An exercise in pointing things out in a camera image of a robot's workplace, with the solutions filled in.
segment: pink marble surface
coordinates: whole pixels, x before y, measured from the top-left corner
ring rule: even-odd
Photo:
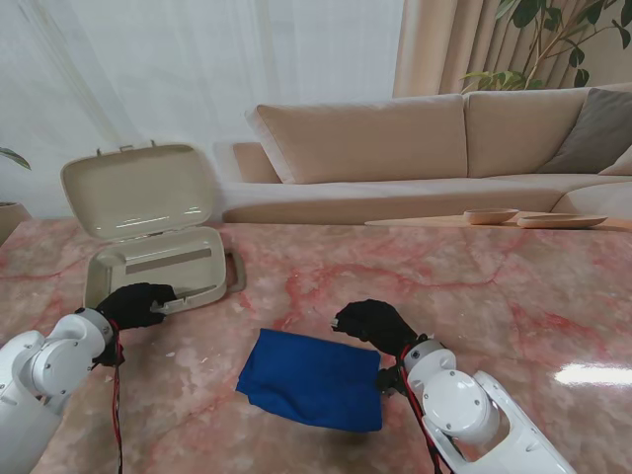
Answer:
[[[391,302],[460,368],[498,378],[580,473],[632,465],[632,235],[233,224],[248,287],[123,335],[126,473],[431,473],[403,397],[384,428],[347,434],[269,415],[234,392],[260,328],[361,346],[329,321]],[[0,344],[81,305],[102,244],[74,220],[21,224],[0,248]],[[36,473],[116,472],[112,371],[75,392]]]

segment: plastic case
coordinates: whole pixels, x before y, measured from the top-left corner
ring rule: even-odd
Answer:
[[[85,306],[143,281],[174,287],[179,299],[162,312],[203,306],[226,293],[225,254],[232,254],[237,273],[228,290],[243,289],[239,255],[224,250],[215,229],[199,226],[210,218],[213,191],[206,160],[189,145],[97,152],[64,166],[61,181],[83,229],[115,242],[90,260]]]

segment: black glove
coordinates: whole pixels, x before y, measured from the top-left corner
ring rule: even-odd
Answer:
[[[178,299],[178,297],[174,288],[169,284],[135,283],[117,289],[96,308],[108,321],[114,323],[112,329],[115,336],[103,353],[93,358],[92,362],[107,366],[120,365],[125,362],[125,358],[122,356],[122,347],[120,348],[120,357],[117,357],[118,331],[147,328],[162,323],[165,315],[152,312],[151,307],[154,302],[163,305],[174,299]]]
[[[417,340],[415,331],[393,306],[384,301],[367,299],[349,303],[336,315],[336,320],[334,331],[369,341],[392,356],[399,356],[407,345]]]

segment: sofa cushion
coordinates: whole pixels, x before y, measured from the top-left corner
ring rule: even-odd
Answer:
[[[224,212],[224,221],[361,225],[368,220],[459,214],[482,207],[547,212],[562,195],[523,183],[464,178],[279,187],[299,188],[297,196],[304,200],[239,206]]]
[[[463,97],[257,106],[247,117],[286,184],[465,177]]]
[[[599,171],[601,176],[620,176],[630,175],[632,176],[632,145],[614,162],[613,165],[608,166],[605,170]]]
[[[592,89],[577,123],[538,173],[598,173],[632,145],[632,93]]]
[[[600,176],[600,175],[508,175],[493,176],[487,180],[513,181],[528,185],[551,188],[568,193],[588,186],[606,185],[609,183],[632,182],[632,170],[630,176]]]
[[[244,183],[280,183],[261,143],[233,143],[232,148]]]
[[[632,183],[590,186],[564,195],[552,212],[604,214],[632,219]]]
[[[559,150],[589,89],[466,94],[468,176],[533,173]],[[632,91],[632,83],[600,89]]]

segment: blue cloth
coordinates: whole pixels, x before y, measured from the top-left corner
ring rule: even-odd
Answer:
[[[262,329],[236,390],[267,412],[348,432],[382,428],[379,353]]]

